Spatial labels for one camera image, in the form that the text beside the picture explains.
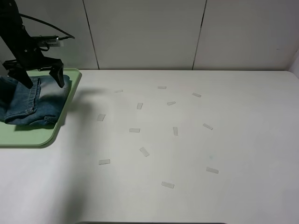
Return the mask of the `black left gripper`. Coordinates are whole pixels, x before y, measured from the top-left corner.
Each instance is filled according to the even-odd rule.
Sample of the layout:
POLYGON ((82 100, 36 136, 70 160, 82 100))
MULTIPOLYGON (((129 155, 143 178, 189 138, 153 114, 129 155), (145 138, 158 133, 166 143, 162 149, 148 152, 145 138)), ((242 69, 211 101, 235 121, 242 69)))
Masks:
POLYGON ((15 56, 14 60, 3 63, 11 78, 31 89, 33 82, 26 70, 50 70, 49 74, 58 86, 64 87, 64 64, 60 59, 45 57, 23 25, 16 28, 2 27, 2 40, 15 56))

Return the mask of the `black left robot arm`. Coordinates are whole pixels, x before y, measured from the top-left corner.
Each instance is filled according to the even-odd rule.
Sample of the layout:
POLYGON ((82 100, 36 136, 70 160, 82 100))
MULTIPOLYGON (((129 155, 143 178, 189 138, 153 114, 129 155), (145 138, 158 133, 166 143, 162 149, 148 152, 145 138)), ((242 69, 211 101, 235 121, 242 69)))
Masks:
POLYGON ((3 63, 9 77, 30 89, 33 82, 27 71, 48 70, 58 86, 64 87, 63 62, 43 55, 36 39, 27 33, 14 0, 0 2, 0 36, 15 56, 3 63))

